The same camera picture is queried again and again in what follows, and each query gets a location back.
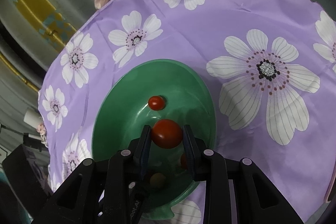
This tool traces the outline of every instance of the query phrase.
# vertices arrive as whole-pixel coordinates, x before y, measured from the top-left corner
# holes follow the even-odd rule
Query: green bowl
[[[167,103],[160,111],[151,110],[148,99],[163,96]],[[144,125],[171,119],[181,127],[189,124],[195,137],[214,148],[216,120],[210,93],[199,75],[183,63],[158,59],[143,63],[124,75],[111,89],[100,107],[93,130],[92,154],[95,161],[109,159],[139,138]],[[150,194],[143,217],[164,220],[174,217],[171,207],[185,199],[198,185],[179,166],[184,152],[181,143],[173,149],[151,144],[148,168],[163,173],[163,189]]]

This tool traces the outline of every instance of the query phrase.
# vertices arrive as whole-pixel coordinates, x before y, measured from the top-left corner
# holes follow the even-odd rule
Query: purple tablecloth
[[[216,151],[251,158],[306,221],[335,165],[335,45],[335,23],[310,0],[112,0],[70,40],[40,91],[53,187],[91,157],[95,118],[118,79],[167,58],[208,86]],[[199,223],[204,184],[174,210],[171,223]]]

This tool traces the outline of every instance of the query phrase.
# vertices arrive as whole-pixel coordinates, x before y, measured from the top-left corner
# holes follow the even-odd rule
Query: gray curtain
[[[80,28],[95,12],[94,0],[48,0],[76,29]],[[0,0],[0,20],[16,42],[45,71],[58,52],[29,24],[17,10],[13,0]],[[0,52],[31,83],[41,88],[42,81],[23,63],[0,36]],[[37,93],[24,84],[0,60],[0,123],[19,132],[38,134],[23,122],[27,108],[37,111]],[[22,143],[22,137],[7,130],[0,134],[0,145],[8,151]],[[37,158],[46,166],[48,153],[37,153]]]

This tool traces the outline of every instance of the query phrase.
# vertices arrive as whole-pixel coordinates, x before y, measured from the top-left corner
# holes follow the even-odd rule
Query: flower center
[[[270,63],[268,59],[263,59],[263,61],[260,61],[256,66],[259,71],[259,79],[265,77],[267,80],[272,81],[277,75],[280,75],[280,72],[276,70],[274,63]]]
[[[75,54],[72,56],[71,60],[72,60],[72,64],[77,65],[77,63],[78,63],[78,61],[79,61],[78,54],[75,53]]]
[[[52,108],[56,113],[59,112],[59,106],[57,104],[54,104]]]
[[[69,64],[73,70],[80,69],[84,62],[84,56],[82,49],[80,47],[76,47],[69,54]]]
[[[142,39],[142,36],[136,36],[136,37],[134,37],[133,39],[131,39],[131,41],[132,41],[132,46],[136,46],[137,44],[139,44],[139,42],[141,41],[141,39]]]
[[[264,75],[272,76],[274,74],[274,68],[270,63],[262,63],[259,68]]]
[[[71,160],[71,161],[70,161],[70,170],[71,170],[71,172],[72,172],[73,170],[75,170],[75,169],[76,169],[76,163],[75,163],[74,160]]]
[[[245,61],[246,74],[253,88],[273,95],[290,84],[289,68],[274,52],[256,51]]]

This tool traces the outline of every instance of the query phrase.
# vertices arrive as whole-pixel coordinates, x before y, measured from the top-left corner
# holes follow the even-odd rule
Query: cherry tomato
[[[181,143],[183,133],[176,122],[169,119],[162,119],[157,121],[153,126],[151,138],[158,147],[171,149]]]
[[[152,110],[162,110],[165,107],[166,102],[161,96],[152,96],[148,100],[148,106]]]
[[[186,156],[185,156],[185,153],[182,154],[181,159],[180,159],[180,162],[181,162],[181,167],[182,167],[183,169],[188,170],[188,166],[187,166],[187,158],[186,158]]]

